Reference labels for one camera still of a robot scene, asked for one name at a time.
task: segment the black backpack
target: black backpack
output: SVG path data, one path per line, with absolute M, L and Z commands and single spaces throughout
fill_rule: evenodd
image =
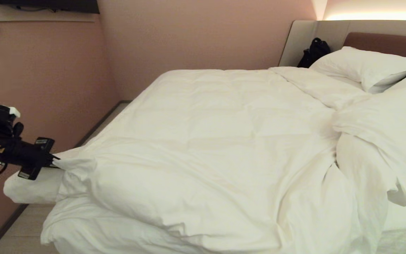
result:
M 330 54 L 332 51 L 328 46 L 327 42 L 315 38 L 313 42 L 311 42 L 311 46 L 309 49 L 303 50 L 303 58 L 300 60 L 300 63 L 297 67 L 300 68 L 309 68 L 311 64 L 316 62 L 322 56 Z

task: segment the brown headboard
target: brown headboard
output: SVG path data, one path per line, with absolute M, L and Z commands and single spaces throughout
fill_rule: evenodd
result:
M 406 57 L 406 36 L 351 32 L 344 46 Z

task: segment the bed frame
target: bed frame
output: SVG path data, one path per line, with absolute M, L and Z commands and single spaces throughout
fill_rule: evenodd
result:
M 296 20 L 279 66 L 297 66 L 303 50 L 319 37 L 332 51 L 343 46 L 406 56 L 406 20 Z
M 351 32 L 344 46 L 406 57 L 406 36 Z

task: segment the television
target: television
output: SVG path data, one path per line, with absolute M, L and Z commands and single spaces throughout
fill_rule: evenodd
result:
M 100 14 L 97 0 L 0 0 L 0 5 L 12 5 L 17 8 L 37 7 Z

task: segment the pink wall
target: pink wall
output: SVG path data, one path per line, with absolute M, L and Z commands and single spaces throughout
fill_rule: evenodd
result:
M 323 20 L 327 0 L 311 0 L 311 2 L 313 2 L 314 12 L 316 13 L 317 20 Z
M 119 100 L 99 22 L 0 23 L 0 104 L 16 106 L 24 140 L 72 148 Z M 18 206 L 3 194 L 0 227 Z
M 99 1 L 114 77 L 133 99 L 171 69 L 277 66 L 292 21 L 311 0 Z
M 328 0 L 325 20 L 406 20 L 406 0 Z

